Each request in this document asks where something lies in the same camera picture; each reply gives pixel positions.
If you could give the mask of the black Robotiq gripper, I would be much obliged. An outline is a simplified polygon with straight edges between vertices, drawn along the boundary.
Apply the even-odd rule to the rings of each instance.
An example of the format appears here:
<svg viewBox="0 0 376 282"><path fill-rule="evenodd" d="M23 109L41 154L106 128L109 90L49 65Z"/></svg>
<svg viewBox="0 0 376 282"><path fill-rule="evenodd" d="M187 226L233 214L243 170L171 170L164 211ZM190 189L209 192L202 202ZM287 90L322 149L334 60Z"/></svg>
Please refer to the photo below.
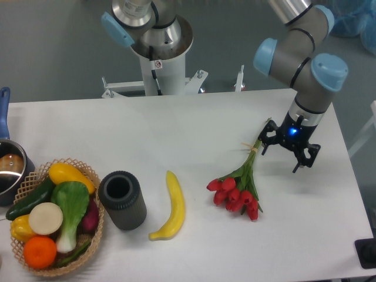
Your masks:
<svg viewBox="0 0 376 282"><path fill-rule="evenodd" d="M309 139L317 125L303 125L303 117L303 115L300 115L294 120L287 113L280 127L277 126L274 120L269 119L258 136L258 140L261 141L263 146L262 155L265 155L270 145L276 144L280 144L294 153L297 164L293 169L293 173L300 167L312 167L321 149L319 144L309 143Z"/></svg>

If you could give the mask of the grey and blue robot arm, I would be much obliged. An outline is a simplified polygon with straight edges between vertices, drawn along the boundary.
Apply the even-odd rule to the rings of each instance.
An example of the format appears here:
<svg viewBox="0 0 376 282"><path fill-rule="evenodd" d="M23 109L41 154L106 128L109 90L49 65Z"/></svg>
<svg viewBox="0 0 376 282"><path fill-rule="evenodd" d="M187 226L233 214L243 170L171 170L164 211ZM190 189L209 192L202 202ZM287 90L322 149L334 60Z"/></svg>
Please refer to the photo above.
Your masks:
<svg viewBox="0 0 376 282"><path fill-rule="evenodd" d="M270 1L269 5L288 28L278 41L265 39L253 59L254 67L296 91L281 125L268 121L260 133L264 147L280 145L294 153L298 167L311 167L320 145L309 142L334 95L348 75L339 57L316 47L334 26L334 15L310 1ZM190 24L176 13L175 1L113 1L101 23L120 46L139 57L145 94L196 93L197 76L186 80L185 56L193 43Z"/></svg>

